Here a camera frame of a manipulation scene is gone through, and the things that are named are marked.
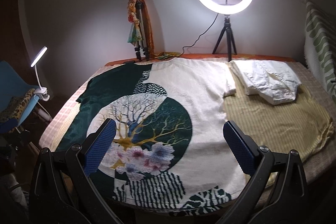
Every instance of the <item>flower print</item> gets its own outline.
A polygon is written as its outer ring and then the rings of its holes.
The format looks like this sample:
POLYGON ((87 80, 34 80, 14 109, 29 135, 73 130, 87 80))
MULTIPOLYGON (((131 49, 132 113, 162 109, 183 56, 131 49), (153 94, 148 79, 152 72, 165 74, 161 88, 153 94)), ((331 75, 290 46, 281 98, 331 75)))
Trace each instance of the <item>flower print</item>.
POLYGON ((145 177, 143 174, 137 173, 139 172, 139 170, 134 164, 125 164, 125 166, 118 166, 116 168, 116 171, 119 174, 123 174, 126 172, 126 175, 130 180, 141 180, 145 177))
POLYGON ((112 142, 110 148, 105 153, 105 156, 100 164, 105 167, 111 167, 119 159, 123 159, 125 157, 124 155, 125 155, 124 148, 118 143, 112 142))
POLYGON ((174 148, 171 145, 163 145, 158 142, 152 145, 152 151, 149 154, 151 164, 169 164, 174 158, 174 148))
POLYGON ((143 173, 150 173, 152 171, 152 165, 149 159, 144 160, 141 164, 138 165, 138 168, 143 173))
POLYGON ((140 146, 133 146, 126 150, 126 156, 130 162, 144 162, 148 158, 148 150, 142 150, 140 146))
POLYGON ((156 175, 159 175, 161 171, 167 170, 168 167, 169 167, 169 164, 154 164, 151 166, 152 170, 150 171, 150 173, 151 175, 156 176, 156 175))

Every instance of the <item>leopard print cushion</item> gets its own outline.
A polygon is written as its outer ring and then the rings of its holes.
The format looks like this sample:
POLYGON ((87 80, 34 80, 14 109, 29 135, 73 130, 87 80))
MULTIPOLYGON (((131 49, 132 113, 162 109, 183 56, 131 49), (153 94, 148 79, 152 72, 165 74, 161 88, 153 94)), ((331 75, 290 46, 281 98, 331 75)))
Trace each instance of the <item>leopard print cushion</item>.
POLYGON ((12 118, 19 120, 29 100, 33 96, 34 91, 35 89, 32 88, 28 90, 23 97, 13 96, 6 109, 0 112, 0 123, 5 123, 12 118))

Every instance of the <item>table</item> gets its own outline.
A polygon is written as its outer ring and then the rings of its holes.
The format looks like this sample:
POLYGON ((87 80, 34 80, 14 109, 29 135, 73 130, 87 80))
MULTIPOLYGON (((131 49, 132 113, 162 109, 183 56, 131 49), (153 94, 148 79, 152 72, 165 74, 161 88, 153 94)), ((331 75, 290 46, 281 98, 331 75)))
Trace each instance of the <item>table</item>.
MULTIPOLYGON (((221 58, 221 57, 226 57, 227 58, 227 54, 182 54, 181 57, 187 58, 187 59, 221 58)), ((257 60, 275 60, 275 61, 283 61, 283 62, 296 62, 291 57, 279 57, 279 56, 255 55, 255 54, 232 55, 232 59, 236 59, 236 58, 257 59, 257 60)), ((133 60, 137 61, 136 58, 124 59, 124 60, 109 62, 105 66, 113 66, 113 65, 123 64, 124 62, 133 61, 133 60)))

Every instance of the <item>dark green fabric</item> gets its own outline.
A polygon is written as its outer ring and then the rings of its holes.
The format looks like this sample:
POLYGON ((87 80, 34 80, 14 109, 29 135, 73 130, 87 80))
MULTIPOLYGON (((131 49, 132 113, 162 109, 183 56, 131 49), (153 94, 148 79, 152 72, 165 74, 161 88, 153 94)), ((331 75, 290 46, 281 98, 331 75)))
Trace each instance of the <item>dark green fabric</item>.
POLYGON ((81 104, 80 111, 56 151, 67 150, 75 143, 83 143, 89 125, 100 109, 122 96, 132 95, 142 73, 151 68, 151 64, 125 64, 92 78, 77 100, 81 104))

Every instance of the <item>white wall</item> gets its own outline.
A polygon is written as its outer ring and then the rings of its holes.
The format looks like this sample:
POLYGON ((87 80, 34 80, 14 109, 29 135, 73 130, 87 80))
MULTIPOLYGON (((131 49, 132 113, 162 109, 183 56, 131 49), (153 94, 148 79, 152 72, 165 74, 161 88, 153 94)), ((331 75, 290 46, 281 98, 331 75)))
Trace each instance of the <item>white wall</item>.
MULTIPOLYGON (((135 57, 127 44, 128 0, 24 0, 34 49, 48 46, 41 61, 55 94, 71 95, 100 66, 135 57)), ((156 52, 181 51, 212 23, 216 14, 199 0, 146 0, 154 29, 156 52)), ((312 0, 335 11, 335 0, 312 0)), ((253 0, 232 15, 240 53, 288 56, 303 60, 304 0, 253 0)), ((223 24, 220 16, 190 52, 210 53, 223 24)), ((226 51, 225 42, 219 47, 226 51)))

